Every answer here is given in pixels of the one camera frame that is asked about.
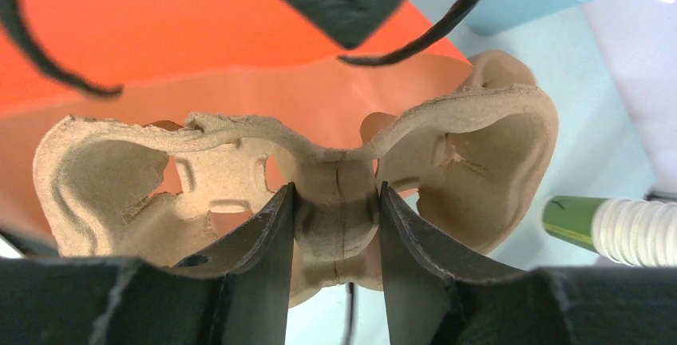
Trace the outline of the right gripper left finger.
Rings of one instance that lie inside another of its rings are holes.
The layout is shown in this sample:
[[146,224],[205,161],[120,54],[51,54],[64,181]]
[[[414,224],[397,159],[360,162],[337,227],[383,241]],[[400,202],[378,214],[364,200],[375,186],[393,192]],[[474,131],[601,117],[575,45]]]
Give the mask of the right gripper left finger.
[[295,187],[176,265],[134,257],[1,262],[4,344],[281,344]]

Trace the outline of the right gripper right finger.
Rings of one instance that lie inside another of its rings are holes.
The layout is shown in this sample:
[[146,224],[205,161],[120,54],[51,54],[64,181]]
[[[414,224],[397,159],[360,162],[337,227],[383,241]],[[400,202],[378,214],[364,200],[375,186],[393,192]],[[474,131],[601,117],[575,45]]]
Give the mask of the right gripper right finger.
[[387,183],[382,283],[393,344],[673,344],[674,268],[544,267],[483,256]]

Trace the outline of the single brown pulp carrier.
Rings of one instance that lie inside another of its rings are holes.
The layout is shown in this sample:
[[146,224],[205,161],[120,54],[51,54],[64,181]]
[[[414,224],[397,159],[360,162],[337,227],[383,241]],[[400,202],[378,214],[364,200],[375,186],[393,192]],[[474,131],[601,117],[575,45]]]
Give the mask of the single brown pulp carrier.
[[356,149],[314,144],[274,117],[192,113],[170,131],[69,116],[36,150],[34,187],[61,255],[171,267],[217,241],[210,211],[264,207],[274,157],[298,194],[289,304],[346,282],[379,290],[382,183],[417,189],[425,220],[487,254],[548,168],[559,120],[531,70],[502,51],[471,62],[451,94],[368,116]]

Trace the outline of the orange paper bag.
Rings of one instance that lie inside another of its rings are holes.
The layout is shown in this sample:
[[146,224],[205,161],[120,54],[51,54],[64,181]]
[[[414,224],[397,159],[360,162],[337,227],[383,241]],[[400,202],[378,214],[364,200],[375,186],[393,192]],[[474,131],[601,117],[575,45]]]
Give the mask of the orange paper bag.
[[340,56],[387,54],[429,27],[403,0],[346,50],[285,0],[1,0],[1,226],[50,236],[33,156],[70,114],[145,125],[254,113],[322,145],[356,147],[366,115],[400,113],[472,68],[446,40],[377,69]]

